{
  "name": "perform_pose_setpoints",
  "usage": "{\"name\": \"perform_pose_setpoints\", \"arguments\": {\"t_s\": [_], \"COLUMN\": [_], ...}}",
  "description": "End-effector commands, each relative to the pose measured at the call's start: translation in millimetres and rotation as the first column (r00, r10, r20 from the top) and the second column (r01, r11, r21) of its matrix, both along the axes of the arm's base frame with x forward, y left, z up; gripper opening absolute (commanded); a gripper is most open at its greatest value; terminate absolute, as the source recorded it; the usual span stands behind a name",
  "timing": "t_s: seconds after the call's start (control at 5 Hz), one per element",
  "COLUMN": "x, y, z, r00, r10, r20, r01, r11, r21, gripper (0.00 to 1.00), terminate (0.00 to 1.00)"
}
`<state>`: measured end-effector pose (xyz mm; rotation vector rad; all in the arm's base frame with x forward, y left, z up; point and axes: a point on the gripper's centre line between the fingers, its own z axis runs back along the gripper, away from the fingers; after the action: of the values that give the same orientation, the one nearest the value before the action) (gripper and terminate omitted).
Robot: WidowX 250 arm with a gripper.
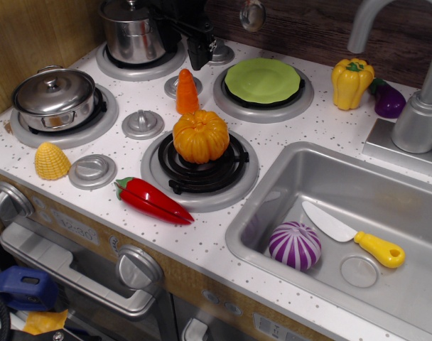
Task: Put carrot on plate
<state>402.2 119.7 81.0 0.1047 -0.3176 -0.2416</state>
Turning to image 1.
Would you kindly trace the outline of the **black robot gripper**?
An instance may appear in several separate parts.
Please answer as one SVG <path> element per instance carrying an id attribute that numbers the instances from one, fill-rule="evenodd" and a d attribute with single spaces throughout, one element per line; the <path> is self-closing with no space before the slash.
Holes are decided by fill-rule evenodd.
<path id="1" fill-rule="evenodd" d="M 148 1 L 150 17 L 166 52 L 175 49 L 181 36 L 187 37 L 193 70 L 200 70 L 213 58 L 216 40 L 213 24 L 205 12 L 206 1 Z"/>

